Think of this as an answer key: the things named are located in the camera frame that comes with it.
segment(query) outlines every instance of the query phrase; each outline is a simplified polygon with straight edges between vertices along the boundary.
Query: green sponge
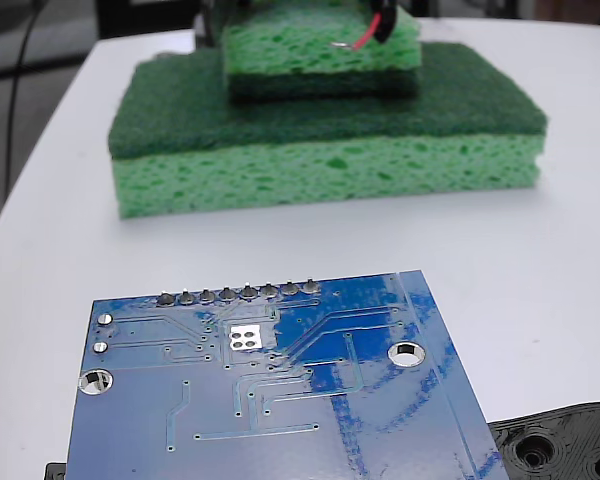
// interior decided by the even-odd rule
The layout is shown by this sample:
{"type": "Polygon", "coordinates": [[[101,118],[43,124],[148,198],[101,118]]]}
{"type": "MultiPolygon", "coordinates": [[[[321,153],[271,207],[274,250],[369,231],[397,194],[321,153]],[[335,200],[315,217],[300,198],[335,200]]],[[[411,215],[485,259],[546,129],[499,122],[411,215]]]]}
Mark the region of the green sponge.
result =
{"type": "Polygon", "coordinates": [[[417,98],[231,105],[220,52],[138,67],[110,134],[123,217],[532,186],[546,117],[471,49],[424,44],[417,98]]]}
{"type": "Polygon", "coordinates": [[[354,43],[371,23],[368,10],[360,0],[254,0],[237,9],[222,41],[231,97],[413,93],[422,63],[419,27],[401,8],[384,44],[371,40],[357,51],[331,45],[354,43]]]}

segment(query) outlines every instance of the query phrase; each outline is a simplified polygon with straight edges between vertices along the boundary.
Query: green scouring pad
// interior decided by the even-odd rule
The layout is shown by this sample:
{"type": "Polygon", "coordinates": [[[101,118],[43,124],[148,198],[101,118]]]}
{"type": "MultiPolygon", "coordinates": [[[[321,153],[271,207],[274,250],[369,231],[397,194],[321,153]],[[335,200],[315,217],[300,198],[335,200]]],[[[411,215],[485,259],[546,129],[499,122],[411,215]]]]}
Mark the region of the green scouring pad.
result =
{"type": "Polygon", "coordinates": [[[222,35],[231,98],[414,93],[422,62],[419,26],[401,8],[384,44],[371,40],[357,51],[332,45],[354,43],[370,23],[360,0],[253,0],[233,12],[222,35]]]}
{"type": "Polygon", "coordinates": [[[423,58],[416,98],[237,105],[217,50],[140,65],[109,138],[121,215],[532,186],[545,115],[466,46],[423,58]]]}

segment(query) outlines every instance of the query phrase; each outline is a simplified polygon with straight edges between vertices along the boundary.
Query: black plastic piece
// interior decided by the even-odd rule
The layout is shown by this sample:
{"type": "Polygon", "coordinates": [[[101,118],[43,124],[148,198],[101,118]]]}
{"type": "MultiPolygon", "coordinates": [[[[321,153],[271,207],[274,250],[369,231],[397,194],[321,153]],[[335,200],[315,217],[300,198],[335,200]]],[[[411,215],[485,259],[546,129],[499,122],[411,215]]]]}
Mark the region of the black plastic piece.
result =
{"type": "Polygon", "coordinates": [[[600,403],[489,427],[510,480],[600,480],[600,403]]]}
{"type": "Polygon", "coordinates": [[[96,0],[100,38],[191,28],[201,0],[136,4],[132,0],[96,0]]]}
{"type": "Polygon", "coordinates": [[[66,472],[66,463],[50,463],[47,465],[44,473],[44,480],[64,480],[64,475],[66,472]]]}
{"type": "Polygon", "coordinates": [[[396,26],[398,18],[398,0],[371,0],[371,10],[379,13],[380,25],[376,29],[374,38],[380,42],[386,42],[396,26]]]}

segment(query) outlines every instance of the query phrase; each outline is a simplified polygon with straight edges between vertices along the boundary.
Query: blue circuit board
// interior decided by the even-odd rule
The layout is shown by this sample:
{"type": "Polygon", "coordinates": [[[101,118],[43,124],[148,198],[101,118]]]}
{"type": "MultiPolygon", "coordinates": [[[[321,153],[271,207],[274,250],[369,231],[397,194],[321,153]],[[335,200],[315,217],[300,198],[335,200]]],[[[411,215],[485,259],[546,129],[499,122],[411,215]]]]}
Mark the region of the blue circuit board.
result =
{"type": "Polygon", "coordinates": [[[505,480],[420,272],[96,301],[67,480],[505,480]]]}

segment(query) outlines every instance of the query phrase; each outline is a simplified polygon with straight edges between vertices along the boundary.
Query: table surface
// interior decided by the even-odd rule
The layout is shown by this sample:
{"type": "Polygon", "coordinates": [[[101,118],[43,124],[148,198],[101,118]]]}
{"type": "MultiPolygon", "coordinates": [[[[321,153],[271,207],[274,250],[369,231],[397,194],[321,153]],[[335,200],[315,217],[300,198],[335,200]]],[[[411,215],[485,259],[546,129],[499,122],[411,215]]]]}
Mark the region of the table surface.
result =
{"type": "Polygon", "coordinates": [[[134,66],[101,42],[0,217],[0,478],[64,461],[91,302],[422,269],[488,421],[600,401],[600,27],[443,20],[550,117],[535,189],[120,221],[107,133],[134,66]]]}

